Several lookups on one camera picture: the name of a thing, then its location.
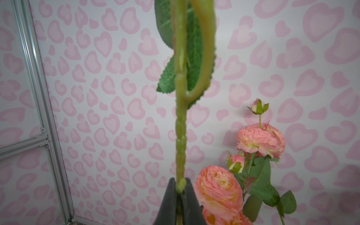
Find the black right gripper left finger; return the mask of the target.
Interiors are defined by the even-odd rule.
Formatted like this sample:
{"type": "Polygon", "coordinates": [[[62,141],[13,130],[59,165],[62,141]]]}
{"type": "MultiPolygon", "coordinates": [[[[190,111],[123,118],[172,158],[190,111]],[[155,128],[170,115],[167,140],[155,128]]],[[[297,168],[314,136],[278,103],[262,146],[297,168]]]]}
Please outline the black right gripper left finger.
{"type": "Polygon", "coordinates": [[[153,225],[176,225],[177,196],[176,180],[171,178],[153,225]]]}

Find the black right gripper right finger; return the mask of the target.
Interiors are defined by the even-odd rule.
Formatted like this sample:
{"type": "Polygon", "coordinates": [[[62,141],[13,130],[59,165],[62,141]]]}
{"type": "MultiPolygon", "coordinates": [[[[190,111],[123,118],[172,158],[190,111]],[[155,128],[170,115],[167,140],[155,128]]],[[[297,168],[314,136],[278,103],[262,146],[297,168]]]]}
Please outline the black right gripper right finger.
{"type": "Polygon", "coordinates": [[[193,185],[189,178],[186,178],[186,186],[182,192],[182,218],[183,225],[207,225],[202,209],[198,203],[193,185]]]}

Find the coral peony flower branch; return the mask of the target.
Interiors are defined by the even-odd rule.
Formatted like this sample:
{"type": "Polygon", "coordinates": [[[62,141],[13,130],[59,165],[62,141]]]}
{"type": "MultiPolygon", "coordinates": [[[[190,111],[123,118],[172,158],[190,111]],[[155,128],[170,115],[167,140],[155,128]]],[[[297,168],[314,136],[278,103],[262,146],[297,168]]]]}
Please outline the coral peony flower branch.
{"type": "Polygon", "coordinates": [[[263,204],[276,208],[282,224],[297,209],[292,191],[280,195],[271,184],[271,162],[276,157],[234,154],[226,168],[208,166],[199,173],[194,189],[208,225],[252,225],[263,204]]]}

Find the pink peony flower branch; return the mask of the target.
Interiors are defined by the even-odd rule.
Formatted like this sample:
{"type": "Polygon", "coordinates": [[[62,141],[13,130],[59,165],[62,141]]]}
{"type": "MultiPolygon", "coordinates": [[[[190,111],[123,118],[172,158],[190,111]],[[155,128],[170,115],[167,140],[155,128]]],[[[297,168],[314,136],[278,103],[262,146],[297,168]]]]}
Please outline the pink peony flower branch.
{"type": "Polygon", "coordinates": [[[259,157],[280,159],[286,148],[284,134],[269,122],[262,122],[262,115],[268,111],[269,104],[256,99],[248,107],[252,114],[259,116],[259,122],[240,129],[236,138],[236,149],[244,154],[255,154],[259,157]]]}

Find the pale pink peony branch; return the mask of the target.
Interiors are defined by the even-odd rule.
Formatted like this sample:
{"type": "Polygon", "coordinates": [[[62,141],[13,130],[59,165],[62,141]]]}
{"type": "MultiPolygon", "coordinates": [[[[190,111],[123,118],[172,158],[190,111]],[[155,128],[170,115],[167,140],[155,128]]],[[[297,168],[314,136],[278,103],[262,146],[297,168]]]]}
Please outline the pale pink peony branch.
{"type": "Polygon", "coordinates": [[[187,112],[209,88],[215,66],[214,1],[155,1],[157,30],[174,54],[162,72],[157,91],[176,96],[176,225],[182,225],[186,186],[187,112]]]}

